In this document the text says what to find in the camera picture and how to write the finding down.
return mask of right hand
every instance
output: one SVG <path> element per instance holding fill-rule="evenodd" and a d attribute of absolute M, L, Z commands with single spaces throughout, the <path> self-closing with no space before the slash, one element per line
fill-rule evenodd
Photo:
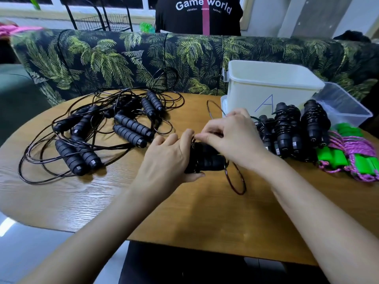
<path fill-rule="evenodd" d="M 225 118 L 210 120 L 195 138 L 247 169 L 253 169 L 255 162 L 270 154 L 246 109 L 235 109 Z"/>

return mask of window frame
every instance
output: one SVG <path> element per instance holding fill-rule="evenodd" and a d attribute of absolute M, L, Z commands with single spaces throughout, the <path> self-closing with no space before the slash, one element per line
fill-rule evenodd
<path fill-rule="evenodd" d="M 52 4 L 40 4 L 41 10 L 36 10 L 31 3 L 12 3 L 0 1 L 0 16 L 17 18 L 39 18 L 47 20 L 70 20 L 67 10 L 60 0 L 51 0 Z M 254 0 L 240 0 L 243 16 L 240 20 L 241 30 L 249 26 Z M 129 8 L 131 22 L 139 24 L 142 22 L 154 23 L 155 10 L 149 9 L 148 0 L 142 0 L 143 9 Z M 126 14 L 125 8 L 105 7 L 110 14 Z M 90 6 L 70 6 L 74 18 L 85 18 L 93 16 L 96 12 Z"/>

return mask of metal rack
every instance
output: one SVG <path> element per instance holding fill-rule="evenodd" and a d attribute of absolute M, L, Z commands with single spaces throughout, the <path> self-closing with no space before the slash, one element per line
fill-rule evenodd
<path fill-rule="evenodd" d="M 103 14 L 100 13 L 97 6 L 92 3 L 90 0 L 84 0 L 89 6 L 93 7 L 96 10 L 97 16 L 82 18 L 75 20 L 71 13 L 71 10 L 67 4 L 67 1 L 64 0 L 64 5 L 67 9 L 71 22 L 75 30 L 82 31 L 114 31 L 114 32 L 125 32 L 130 30 L 133 32 L 133 27 L 130 20 L 130 13 L 127 4 L 125 4 L 127 14 L 107 14 L 105 11 L 105 6 L 103 0 L 99 0 L 103 8 Z"/>

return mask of person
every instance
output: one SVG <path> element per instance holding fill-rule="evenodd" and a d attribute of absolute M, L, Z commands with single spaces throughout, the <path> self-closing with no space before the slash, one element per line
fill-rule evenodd
<path fill-rule="evenodd" d="M 117 248 L 162 201 L 183 182 L 205 176 L 184 174 L 193 133 L 187 129 L 180 139 L 176 134 L 166 140 L 157 136 L 130 187 L 21 283 L 92 283 Z M 378 282 L 378 239 L 268 152 L 245 109 L 210 120 L 195 138 L 271 184 L 330 283 Z"/>
<path fill-rule="evenodd" d="M 155 32 L 240 36 L 239 0 L 158 0 Z"/>

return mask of wooden table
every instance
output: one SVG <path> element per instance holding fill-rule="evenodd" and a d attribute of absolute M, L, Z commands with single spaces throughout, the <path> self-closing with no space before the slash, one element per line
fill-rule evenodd
<path fill-rule="evenodd" d="M 169 119 L 178 134 L 186 128 L 200 132 L 210 119 L 206 101 L 220 103 L 220 97 L 183 95 L 185 105 L 172 110 Z M 17 166 L 23 150 L 43 127 L 63 114 L 73 102 L 67 101 L 36 116 L 0 148 L 0 210 L 23 224 L 77 231 L 104 209 L 114 196 L 128 188 L 143 159 L 145 150 L 133 149 L 93 175 L 68 177 L 36 186 L 22 182 L 17 175 Z M 221 116 L 217 109 L 212 111 L 214 116 Z M 110 121 L 105 129 L 111 130 Z M 366 136 L 379 147 L 379 140 L 368 134 Z M 124 142 L 115 134 L 102 135 L 97 141 L 108 146 Z M 108 159 L 119 153 L 102 151 L 99 155 Z M 49 157 L 56 155 L 54 148 L 46 152 Z M 288 162 L 335 204 L 379 237 L 377 184 L 361 183 L 344 173 L 330 175 L 310 163 Z M 54 162 L 49 167 L 55 171 L 67 170 L 63 161 Z M 26 164 L 23 171 L 33 180 L 49 176 L 39 165 Z M 224 172 L 207 172 L 205 178 L 180 186 L 129 239 L 316 265 L 269 185 L 256 174 L 244 169 L 241 171 L 248 184 L 244 196 L 238 196 L 231 190 Z M 240 179 L 236 171 L 231 167 L 229 173 L 238 186 Z"/>

